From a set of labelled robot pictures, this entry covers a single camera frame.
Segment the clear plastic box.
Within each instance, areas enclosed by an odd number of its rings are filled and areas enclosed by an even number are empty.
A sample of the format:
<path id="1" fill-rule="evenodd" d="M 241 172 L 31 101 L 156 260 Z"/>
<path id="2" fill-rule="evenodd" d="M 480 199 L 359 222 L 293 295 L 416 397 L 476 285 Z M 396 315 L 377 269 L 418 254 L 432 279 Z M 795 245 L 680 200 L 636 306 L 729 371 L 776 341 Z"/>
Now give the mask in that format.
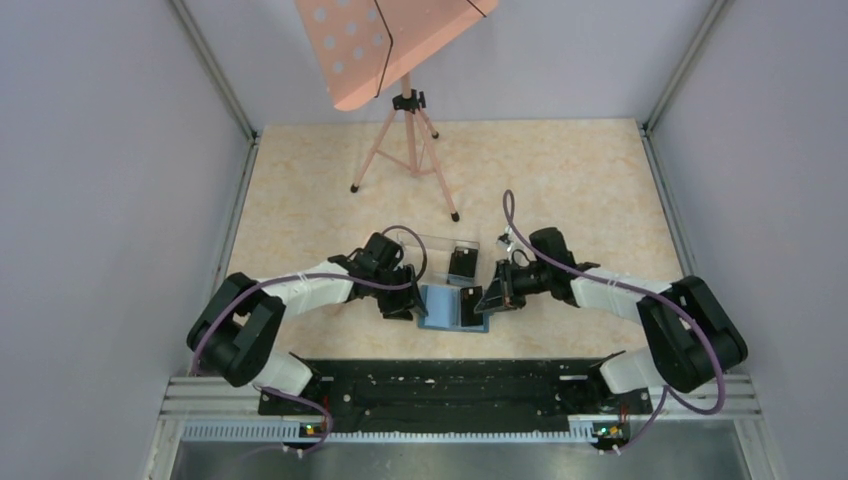
<path id="1" fill-rule="evenodd" d="M 410 233 L 405 231 L 396 231 L 390 237 L 402 246 L 404 262 L 415 264 L 417 271 L 420 270 L 423 262 L 423 254 L 426 253 L 427 266 L 424 269 L 422 278 L 419 280 L 420 284 L 447 285 L 457 288 L 472 287 L 478 284 L 477 270 L 473 280 L 456 277 L 450 278 L 448 275 L 450 256 L 454 248 L 457 246 L 476 248 L 479 250 L 480 257 L 481 247 L 478 242 L 424 234 L 419 235 L 421 242 L 418 242 Z"/>

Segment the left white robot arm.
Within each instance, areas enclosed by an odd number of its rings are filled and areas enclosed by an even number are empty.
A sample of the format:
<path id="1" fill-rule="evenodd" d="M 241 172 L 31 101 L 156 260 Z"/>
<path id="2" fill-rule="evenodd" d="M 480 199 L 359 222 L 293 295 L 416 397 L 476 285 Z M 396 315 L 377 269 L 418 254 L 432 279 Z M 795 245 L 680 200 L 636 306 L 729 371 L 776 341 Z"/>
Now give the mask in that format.
<path id="1" fill-rule="evenodd" d="M 314 410 L 321 397 L 317 370 L 275 349 L 284 321 L 365 298 L 375 299 L 386 319 L 425 316 L 419 282 L 429 259 L 415 267 L 404 257 L 399 243 L 375 232 L 364 246 L 306 270 L 266 280 L 229 275 L 188 332 L 192 372 L 216 374 L 232 387 L 282 393 L 297 413 Z"/>

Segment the black card stack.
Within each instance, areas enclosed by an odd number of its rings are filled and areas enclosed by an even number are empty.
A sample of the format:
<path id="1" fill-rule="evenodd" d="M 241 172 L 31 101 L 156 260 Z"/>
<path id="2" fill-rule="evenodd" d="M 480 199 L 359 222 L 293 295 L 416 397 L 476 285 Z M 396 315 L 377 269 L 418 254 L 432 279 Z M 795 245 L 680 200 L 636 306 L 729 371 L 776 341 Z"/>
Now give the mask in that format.
<path id="1" fill-rule="evenodd" d="M 479 250 L 457 246 L 450 256 L 448 275 L 450 278 L 470 279 L 476 276 Z"/>

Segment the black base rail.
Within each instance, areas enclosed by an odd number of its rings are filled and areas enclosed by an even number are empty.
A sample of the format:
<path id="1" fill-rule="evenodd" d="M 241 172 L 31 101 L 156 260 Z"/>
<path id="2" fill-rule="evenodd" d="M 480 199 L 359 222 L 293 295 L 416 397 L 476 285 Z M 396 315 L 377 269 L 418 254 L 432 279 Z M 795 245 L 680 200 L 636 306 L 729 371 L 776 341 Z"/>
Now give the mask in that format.
<path id="1" fill-rule="evenodd" d="M 326 409 L 336 433 L 566 432 L 579 415 L 652 412 L 646 390 L 613 395 L 599 360 L 312 360 L 306 404 L 265 394 L 262 416 Z"/>

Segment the pink music stand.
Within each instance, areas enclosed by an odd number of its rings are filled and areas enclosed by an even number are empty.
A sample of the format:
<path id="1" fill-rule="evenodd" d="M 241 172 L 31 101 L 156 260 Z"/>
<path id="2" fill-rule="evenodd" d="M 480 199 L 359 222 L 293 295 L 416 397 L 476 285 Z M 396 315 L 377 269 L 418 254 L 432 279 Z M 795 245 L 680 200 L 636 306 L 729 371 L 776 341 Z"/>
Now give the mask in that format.
<path id="1" fill-rule="evenodd" d="M 489 1 L 298 1 L 295 4 L 335 109 L 353 111 L 393 84 L 400 92 L 359 168 L 359 191 L 376 156 L 413 177 L 435 175 L 452 221 L 460 219 L 435 150 L 440 133 L 426 112 L 426 96 L 412 71 L 487 18 Z"/>

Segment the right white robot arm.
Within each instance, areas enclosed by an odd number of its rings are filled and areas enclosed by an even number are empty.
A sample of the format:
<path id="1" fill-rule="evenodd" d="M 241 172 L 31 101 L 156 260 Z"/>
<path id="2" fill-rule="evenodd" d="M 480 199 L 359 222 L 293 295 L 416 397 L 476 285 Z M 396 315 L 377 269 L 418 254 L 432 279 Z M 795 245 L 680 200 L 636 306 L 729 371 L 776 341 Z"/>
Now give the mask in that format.
<path id="1" fill-rule="evenodd" d="M 647 281 L 578 263 L 555 227 L 533 232 L 535 257 L 525 265 L 497 261 L 477 314 L 523 308 L 528 296 L 548 293 L 577 308 L 607 311 L 640 325 L 647 345 L 615 354 L 591 367 L 589 404 L 612 412 L 627 393 L 668 386 L 690 393 L 745 361 L 748 346 L 706 282 L 687 276 L 672 283 Z"/>

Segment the teal card holder wallet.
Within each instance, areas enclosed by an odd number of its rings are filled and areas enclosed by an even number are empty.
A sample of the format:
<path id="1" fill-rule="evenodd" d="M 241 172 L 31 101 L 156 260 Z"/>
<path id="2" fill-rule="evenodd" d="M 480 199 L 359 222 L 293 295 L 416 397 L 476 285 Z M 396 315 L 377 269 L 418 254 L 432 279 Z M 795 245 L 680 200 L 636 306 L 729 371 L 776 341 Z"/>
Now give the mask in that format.
<path id="1" fill-rule="evenodd" d="M 460 290 L 462 288 L 447 285 L 424 285 L 421 293 L 425 300 L 428 314 L 426 317 L 420 318 L 417 321 L 418 327 L 420 329 L 436 331 L 488 333 L 490 314 L 483 314 L 483 327 L 463 328 L 459 325 Z"/>

